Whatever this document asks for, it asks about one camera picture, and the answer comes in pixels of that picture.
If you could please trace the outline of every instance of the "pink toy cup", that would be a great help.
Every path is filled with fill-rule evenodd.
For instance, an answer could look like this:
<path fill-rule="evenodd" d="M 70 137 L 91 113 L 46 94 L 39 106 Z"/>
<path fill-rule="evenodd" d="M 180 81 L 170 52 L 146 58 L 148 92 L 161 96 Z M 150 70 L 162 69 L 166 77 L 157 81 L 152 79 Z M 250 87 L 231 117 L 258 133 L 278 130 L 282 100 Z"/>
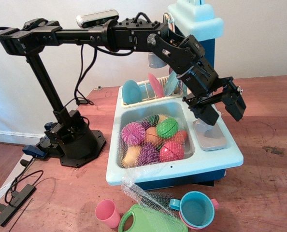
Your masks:
<path fill-rule="evenodd" d="M 110 228 L 116 228 L 121 220 L 121 216 L 112 200 L 101 201 L 95 209 L 95 216 Z"/>

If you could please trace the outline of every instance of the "pink plate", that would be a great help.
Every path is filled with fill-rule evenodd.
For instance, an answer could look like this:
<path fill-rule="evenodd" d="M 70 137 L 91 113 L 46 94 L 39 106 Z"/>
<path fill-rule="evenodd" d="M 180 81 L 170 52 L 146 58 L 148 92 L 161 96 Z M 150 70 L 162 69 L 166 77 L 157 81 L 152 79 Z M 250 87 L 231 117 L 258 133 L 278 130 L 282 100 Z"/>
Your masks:
<path fill-rule="evenodd" d="M 148 79 L 157 97 L 163 98 L 164 97 L 163 87 L 159 83 L 158 79 L 152 73 L 148 73 Z"/>

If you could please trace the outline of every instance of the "wooden table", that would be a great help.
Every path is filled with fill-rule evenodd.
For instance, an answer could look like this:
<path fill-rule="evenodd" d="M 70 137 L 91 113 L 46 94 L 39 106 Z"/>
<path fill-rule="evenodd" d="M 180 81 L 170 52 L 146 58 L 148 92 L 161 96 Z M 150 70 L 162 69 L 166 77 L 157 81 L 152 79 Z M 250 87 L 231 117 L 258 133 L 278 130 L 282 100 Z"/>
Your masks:
<path fill-rule="evenodd" d="M 221 207 L 203 232 L 287 232 L 287 76 L 236 79 L 235 83 L 244 89 L 243 119 L 236 122 L 222 104 L 217 108 L 224 112 L 244 164 L 227 169 L 214 187 L 190 184 L 162 191 L 182 197 L 198 190 L 217 198 Z M 79 107 L 90 119 L 91 129 L 101 130 L 107 140 L 100 157 L 79 169 L 62 167 L 58 159 L 36 161 L 29 173 L 44 170 L 36 192 L 0 232 L 117 231 L 94 215 L 103 199 L 114 200 L 121 214 L 136 203 L 120 186 L 109 186 L 105 180 L 117 93 L 118 87 L 92 91 L 89 98 L 96 106 Z"/>

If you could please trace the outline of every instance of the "toy sink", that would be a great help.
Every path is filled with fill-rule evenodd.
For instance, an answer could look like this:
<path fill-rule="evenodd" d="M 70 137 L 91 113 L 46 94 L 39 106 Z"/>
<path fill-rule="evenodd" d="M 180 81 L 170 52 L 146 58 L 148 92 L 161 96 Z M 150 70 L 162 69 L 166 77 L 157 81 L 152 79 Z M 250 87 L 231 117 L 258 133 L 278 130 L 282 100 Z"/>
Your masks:
<path fill-rule="evenodd" d="M 147 82 L 139 82 L 142 88 Z M 174 117 L 187 131 L 185 157 L 181 160 L 156 163 L 135 168 L 123 168 L 118 154 L 119 135 L 127 124 L 144 117 L 163 114 Z M 197 119 L 182 101 L 182 94 L 125 106 L 122 87 L 119 89 L 113 132 L 109 150 L 106 180 L 109 185 L 120 185 L 125 174 L 134 177 L 136 184 L 144 190 L 166 188 L 181 184 L 211 182 L 221 179 L 227 168 L 243 164 L 243 155 L 236 145 L 224 121 L 219 117 L 217 124 L 226 138 L 222 149 L 204 151 L 198 142 L 193 123 Z"/>

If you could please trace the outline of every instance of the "blue connector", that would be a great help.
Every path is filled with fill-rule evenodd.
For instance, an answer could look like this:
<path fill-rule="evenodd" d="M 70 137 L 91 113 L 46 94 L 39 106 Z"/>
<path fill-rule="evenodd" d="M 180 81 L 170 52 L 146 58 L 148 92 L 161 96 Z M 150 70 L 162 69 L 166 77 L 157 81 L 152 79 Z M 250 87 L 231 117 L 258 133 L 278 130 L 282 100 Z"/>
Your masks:
<path fill-rule="evenodd" d="M 47 152 L 41 151 L 40 149 L 32 145 L 25 146 L 22 151 L 26 155 L 34 156 L 39 159 L 43 159 L 47 155 Z"/>

